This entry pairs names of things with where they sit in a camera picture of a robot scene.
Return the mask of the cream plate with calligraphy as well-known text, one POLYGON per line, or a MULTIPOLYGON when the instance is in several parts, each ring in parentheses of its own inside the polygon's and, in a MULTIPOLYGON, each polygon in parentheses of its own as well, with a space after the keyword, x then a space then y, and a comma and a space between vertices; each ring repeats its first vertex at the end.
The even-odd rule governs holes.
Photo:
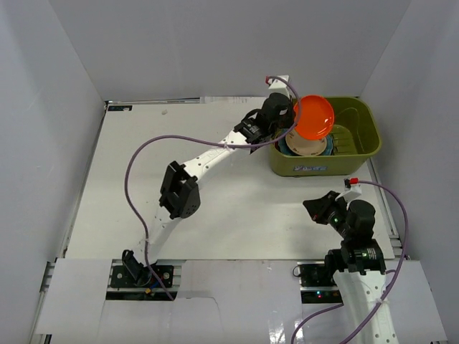
POLYGON ((307 140, 294 130, 286 135, 285 142, 289 149, 300 156, 319 156, 325 151, 327 146, 325 138, 320 140, 307 140))

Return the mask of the orange plate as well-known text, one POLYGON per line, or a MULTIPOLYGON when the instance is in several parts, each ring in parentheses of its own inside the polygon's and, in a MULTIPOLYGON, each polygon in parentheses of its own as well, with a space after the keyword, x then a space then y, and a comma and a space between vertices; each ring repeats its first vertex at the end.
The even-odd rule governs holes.
POLYGON ((319 95, 302 97, 293 107, 295 131, 306 140, 325 138, 333 128, 335 115, 330 102, 319 95))

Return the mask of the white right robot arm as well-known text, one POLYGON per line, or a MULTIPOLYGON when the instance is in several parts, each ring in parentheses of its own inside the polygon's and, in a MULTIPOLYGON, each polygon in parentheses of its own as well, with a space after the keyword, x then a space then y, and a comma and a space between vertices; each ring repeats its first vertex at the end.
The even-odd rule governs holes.
POLYGON ((305 200, 312 221, 331 226, 342 238, 325 256, 325 280, 337 286, 352 328, 343 343, 398 343, 384 293, 389 290, 383 252, 374 235, 375 208, 367 201, 346 201, 335 191, 305 200))

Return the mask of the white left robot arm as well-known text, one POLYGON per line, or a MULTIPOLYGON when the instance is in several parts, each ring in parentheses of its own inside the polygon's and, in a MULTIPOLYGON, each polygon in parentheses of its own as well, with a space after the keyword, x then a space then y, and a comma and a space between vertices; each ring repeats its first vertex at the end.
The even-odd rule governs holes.
POLYGON ((165 284, 153 266, 171 231, 182 220, 194 215, 201 205, 200 191, 206 182, 224 170, 232 160, 248 156, 257 149, 280 140, 278 131, 292 131, 295 127, 293 100, 287 91, 273 91, 261 107, 249 111, 241 121, 219 142, 199 140, 183 135, 160 135, 142 143, 131 156, 123 181, 123 191, 131 211, 143 227, 144 237, 141 252, 144 261, 138 261, 133 251, 122 253, 122 264, 127 269, 127 278, 137 287, 146 287, 155 282, 165 284), (209 146, 196 158, 183 163, 170 162, 159 189, 158 207, 153 225, 149 226, 133 204, 129 192, 129 178, 133 164, 141 151, 160 140, 184 140, 209 146))

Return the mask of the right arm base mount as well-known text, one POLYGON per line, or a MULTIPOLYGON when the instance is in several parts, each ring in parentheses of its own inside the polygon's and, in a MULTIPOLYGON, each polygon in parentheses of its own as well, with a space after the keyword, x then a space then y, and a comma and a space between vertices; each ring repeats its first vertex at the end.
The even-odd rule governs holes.
POLYGON ((339 289, 324 264, 297 264, 292 275, 299 281, 303 305, 342 303, 339 289))

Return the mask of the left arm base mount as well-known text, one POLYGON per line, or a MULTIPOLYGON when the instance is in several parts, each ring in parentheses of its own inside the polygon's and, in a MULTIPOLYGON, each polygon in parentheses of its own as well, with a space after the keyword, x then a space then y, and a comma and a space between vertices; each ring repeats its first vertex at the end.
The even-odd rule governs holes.
POLYGON ((144 267, 140 277, 135 278, 123 265, 112 268, 106 292, 107 300, 123 301, 173 301, 177 291, 173 291, 173 265, 154 265, 154 272, 172 296, 170 298, 151 271, 144 267))

